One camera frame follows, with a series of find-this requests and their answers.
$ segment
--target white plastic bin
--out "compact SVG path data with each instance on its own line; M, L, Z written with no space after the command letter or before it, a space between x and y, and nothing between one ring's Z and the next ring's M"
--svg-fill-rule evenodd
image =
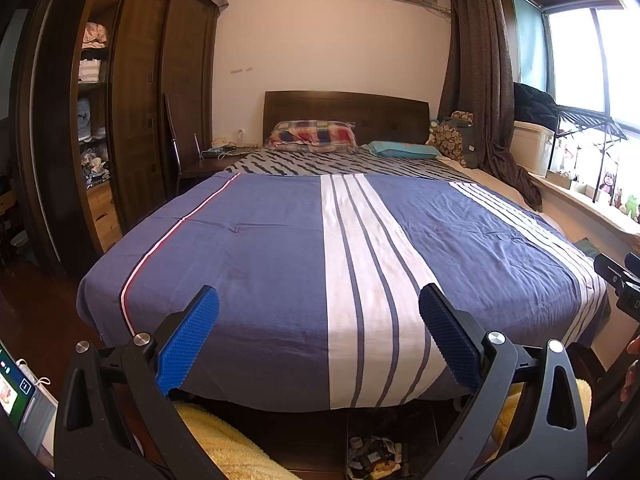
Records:
M545 176L551 157L554 133L538 124L513 123L511 155L529 173Z

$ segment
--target blue bedspread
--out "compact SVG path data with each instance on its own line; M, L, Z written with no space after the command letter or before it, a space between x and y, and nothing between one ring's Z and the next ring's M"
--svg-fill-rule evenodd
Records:
M202 285L220 318L184 384L272 411L459 394L418 313L435 282L514 342L576 341L605 283L539 216L483 186L380 174L218 174L145 219L82 280L107 345Z

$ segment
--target chair backrest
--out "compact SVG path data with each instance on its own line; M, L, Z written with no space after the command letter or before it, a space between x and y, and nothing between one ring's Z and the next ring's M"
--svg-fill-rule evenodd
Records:
M197 97L188 94L164 94L166 114L174 140L180 170L202 158L198 145L201 113Z

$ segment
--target screen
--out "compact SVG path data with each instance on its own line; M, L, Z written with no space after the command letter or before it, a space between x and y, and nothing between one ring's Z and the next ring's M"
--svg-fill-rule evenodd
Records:
M0 404L14 428L20 426L35 387L0 343Z

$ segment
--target wooden headboard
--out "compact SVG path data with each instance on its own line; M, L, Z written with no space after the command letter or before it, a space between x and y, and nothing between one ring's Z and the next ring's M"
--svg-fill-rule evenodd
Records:
M429 138L429 103L350 92L265 92L262 139L281 121L355 123L358 144L395 140L424 144Z

